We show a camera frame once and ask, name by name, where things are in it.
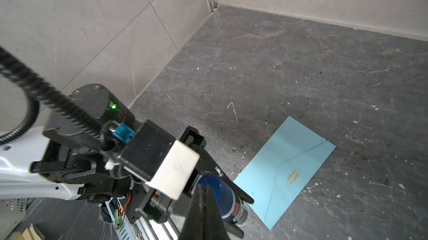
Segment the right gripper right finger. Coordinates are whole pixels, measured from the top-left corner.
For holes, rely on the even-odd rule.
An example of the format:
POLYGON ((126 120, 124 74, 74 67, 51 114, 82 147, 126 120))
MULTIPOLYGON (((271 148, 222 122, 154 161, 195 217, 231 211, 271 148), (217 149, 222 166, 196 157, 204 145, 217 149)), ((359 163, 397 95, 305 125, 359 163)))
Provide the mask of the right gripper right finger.
POLYGON ((213 190, 206 189, 206 239, 229 240, 213 190))

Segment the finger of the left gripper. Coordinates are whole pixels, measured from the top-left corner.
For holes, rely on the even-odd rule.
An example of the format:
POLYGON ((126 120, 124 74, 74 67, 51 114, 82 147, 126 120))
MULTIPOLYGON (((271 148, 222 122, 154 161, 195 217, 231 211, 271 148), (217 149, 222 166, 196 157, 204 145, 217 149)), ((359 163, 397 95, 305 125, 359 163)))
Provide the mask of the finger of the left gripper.
POLYGON ((197 162, 197 171, 201 176, 212 174, 222 179, 232 190, 239 196, 244 202, 248 204, 254 204, 254 199, 239 188, 221 169, 221 167, 215 162, 214 158, 205 150, 198 149, 200 155, 199 161, 197 162))
POLYGON ((225 227, 225 230, 227 233, 236 236, 239 239, 243 239, 244 238, 244 231, 241 230, 238 226, 236 226, 233 223, 229 223, 227 221, 222 221, 223 225, 225 227))

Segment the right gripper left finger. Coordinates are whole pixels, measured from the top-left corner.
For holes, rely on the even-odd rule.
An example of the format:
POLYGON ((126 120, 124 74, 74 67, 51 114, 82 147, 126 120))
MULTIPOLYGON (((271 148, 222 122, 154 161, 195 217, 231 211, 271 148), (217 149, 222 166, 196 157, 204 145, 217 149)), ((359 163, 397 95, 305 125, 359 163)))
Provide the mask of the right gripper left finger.
POLYGON ((206 189, 197 185, 179 240, 206 240, 206 189))

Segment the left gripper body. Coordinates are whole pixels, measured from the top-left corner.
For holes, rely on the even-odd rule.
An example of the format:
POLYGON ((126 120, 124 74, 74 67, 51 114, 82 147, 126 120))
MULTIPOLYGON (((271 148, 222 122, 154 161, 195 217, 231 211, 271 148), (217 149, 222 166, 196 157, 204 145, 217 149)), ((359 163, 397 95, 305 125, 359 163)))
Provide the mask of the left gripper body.
POLYGON ((131 200, 127 208, 127 218, 131 224, 135 224, 140 218, 157 223, 165 223, 171 214, 185 217, 188 212, 192 192, 197 181, 205 171, 201 164, 197 164, 184 190, 178 200, 173 200, 164 193, 157 191, 145 184, 135 184, 130 191, 131 200))

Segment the glue stick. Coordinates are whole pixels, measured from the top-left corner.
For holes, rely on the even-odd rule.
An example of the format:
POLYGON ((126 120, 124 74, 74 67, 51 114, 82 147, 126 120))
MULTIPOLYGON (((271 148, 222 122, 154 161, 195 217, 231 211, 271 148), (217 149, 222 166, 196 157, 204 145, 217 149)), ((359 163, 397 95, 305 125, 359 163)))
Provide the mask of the glue stick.
POLYGON ((249 215, 248 204, 226 184, 215 185, 213 191, 221 218, 228 223, 244 226, 249 215))

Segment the dark blue glue cap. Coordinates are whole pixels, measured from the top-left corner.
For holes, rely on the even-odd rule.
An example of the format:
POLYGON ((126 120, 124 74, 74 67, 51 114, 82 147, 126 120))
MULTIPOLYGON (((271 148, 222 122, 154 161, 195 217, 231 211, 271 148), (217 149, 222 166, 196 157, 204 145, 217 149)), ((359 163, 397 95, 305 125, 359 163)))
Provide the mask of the dark blue glue cap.
POLYGON ((204 175, 199 179, 197 184, 201 185, 204 189, 211 188, 214 192, 216 203, 219 204, 222 202, 225 185, 219 176, 213 174, 204 175))

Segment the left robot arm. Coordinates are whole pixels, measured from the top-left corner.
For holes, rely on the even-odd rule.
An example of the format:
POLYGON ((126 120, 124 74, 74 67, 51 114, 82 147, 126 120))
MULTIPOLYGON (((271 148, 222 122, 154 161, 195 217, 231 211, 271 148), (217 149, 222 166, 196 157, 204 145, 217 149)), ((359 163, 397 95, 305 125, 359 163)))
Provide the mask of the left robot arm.
POLYGON ((33 127, 40 105, 28 96, 20 132, 1 135, 1 199, 99 203, 121 240, 154 239, 152 222, 166 231, 173 214, 185 219, 181 240, 244 237, 254 200, 223 173, 197 129, 175 138, 152 121, 140 123, 100 84, 66 100, 94 119, 100 138, 57 112, 33 127))

